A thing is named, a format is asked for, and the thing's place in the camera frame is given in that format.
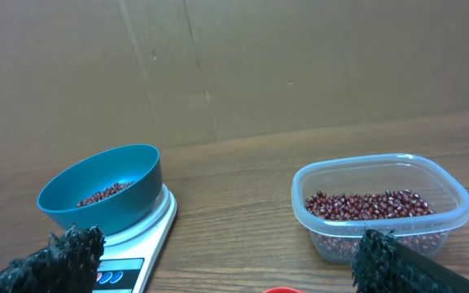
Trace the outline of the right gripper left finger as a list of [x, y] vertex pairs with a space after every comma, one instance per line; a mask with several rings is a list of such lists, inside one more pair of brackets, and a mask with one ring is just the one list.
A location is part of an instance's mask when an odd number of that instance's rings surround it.
[[105, 236], [98, 226], [50, 234], [47, 245], [0, 271], [0, 293], [90, 293]]

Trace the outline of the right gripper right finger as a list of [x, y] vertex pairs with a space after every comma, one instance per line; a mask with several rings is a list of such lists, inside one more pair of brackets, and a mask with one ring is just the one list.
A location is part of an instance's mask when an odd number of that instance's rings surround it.
[[351, 268], [360, 293], [469, 293], [469, 279], [377, 230], [363, 234]]

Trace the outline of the red measuring scoop blue handle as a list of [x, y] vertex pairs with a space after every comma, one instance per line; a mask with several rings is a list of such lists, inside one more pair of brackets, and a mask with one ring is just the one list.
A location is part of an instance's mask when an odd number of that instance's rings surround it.
[[262, 293], [307, 293], [307, 291], [302, 291], [289, 286], [277, 286], [269, 288]]

